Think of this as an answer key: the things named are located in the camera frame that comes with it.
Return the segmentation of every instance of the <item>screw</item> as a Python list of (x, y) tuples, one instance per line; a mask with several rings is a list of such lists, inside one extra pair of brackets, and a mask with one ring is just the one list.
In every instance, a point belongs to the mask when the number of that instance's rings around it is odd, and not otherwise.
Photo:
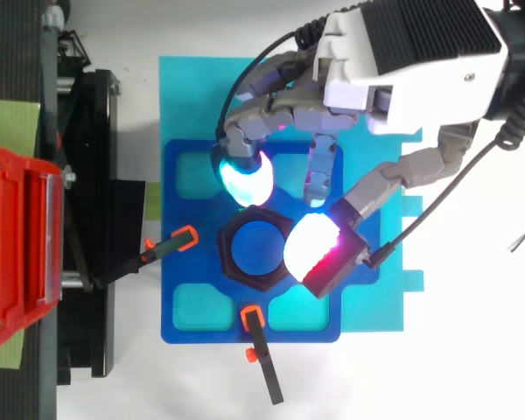
[(43, 27), (50, 32), (62, 32), (64, 29), (64, 13), (58, 5), (48, 6), (43, 13)]
[(62, 171), (62, 180), (64, 182), (64, 187), (69, 190), (72, 188), (72, 184), (76, 182), (76, 174), (72, 172), (72, 167), (67, 165)]
[(122, 91), (123, 90), (121, 89), (121, 81), (113, 80), (111, 82), (111, 94), (114, 96), (120, 96)]

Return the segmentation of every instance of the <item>black heat sink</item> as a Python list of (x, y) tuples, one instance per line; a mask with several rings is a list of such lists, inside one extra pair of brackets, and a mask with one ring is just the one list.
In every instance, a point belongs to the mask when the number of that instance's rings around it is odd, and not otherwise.
[(361, 13), (379, 75), (501, 49), (474, 0), (374, 0)]

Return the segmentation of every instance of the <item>black hexagonal ring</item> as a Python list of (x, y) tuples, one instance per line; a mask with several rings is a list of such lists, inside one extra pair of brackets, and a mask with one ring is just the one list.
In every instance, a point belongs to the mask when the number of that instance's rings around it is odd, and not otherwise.
[(246, 209), (236, 214), (226, 226), (218, 232), (218, 248), (220, 250), (221, 270), (224, 276), (235, 280), (241, 284), (252, 287), (258, 291), (269, 291), (272, 287), (280, 283), (288, 274), (288, 270), (282, 260), (278, 266), (271, 272), (261, 275), (248, 274), (235, 263), (232, 253), (232, 243), (235, 234), (239, 230), (252, 221), (263, 221), (274, 226), (283, 236), (283, 239), (288, 239), (291, 230), (293, 229), (294, 220), (285, 217), (280, 213), (260, 208), (257, 206), (249, 206)]

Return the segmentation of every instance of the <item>robotic hand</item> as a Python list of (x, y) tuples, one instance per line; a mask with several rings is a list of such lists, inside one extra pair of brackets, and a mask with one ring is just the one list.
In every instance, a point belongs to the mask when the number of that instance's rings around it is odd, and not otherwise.
[[(474, 0), (360, 3), (287, 34), (278, 42), (295, 36), (299, 51), (257, 65), (275, 43), (240, 76), (222, 110), (214, 155), (224, 185), (243, 205), (261, 205), (270, 196), (271, 166), (260, 148), (288, 126), (311, 132), (304, 199), (312, 207), (328, 195), (339, 133), (361, 116), (378, 136), (412, 134), (424, 123), (441, 126), (436, 148), (379, 164), (327, 215), (308, 214), (294, 228), (284, 262), (316, 297), (356, 265), (381, 264), (493, 147), (519, 147), (525, 137), (525, 0), (515, 4), (521, 8), (510, 10), (505, 2), (494, 12)], [(235, 90), (244, 103), (226, 118)], [(372, 254), (354, 230), (400, 186), (458, 173), (481, 118), (507, 120), (407, 231)], [(300, 261), (296, 254), (307, 242), (314, 244), (313, 255)]]

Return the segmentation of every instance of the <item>red plastic container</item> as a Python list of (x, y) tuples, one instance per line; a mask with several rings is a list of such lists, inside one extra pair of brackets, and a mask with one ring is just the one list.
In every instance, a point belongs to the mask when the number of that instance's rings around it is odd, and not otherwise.
[(58, 167), (0, 148), (0, 345), (58, 303), (63, 197)]

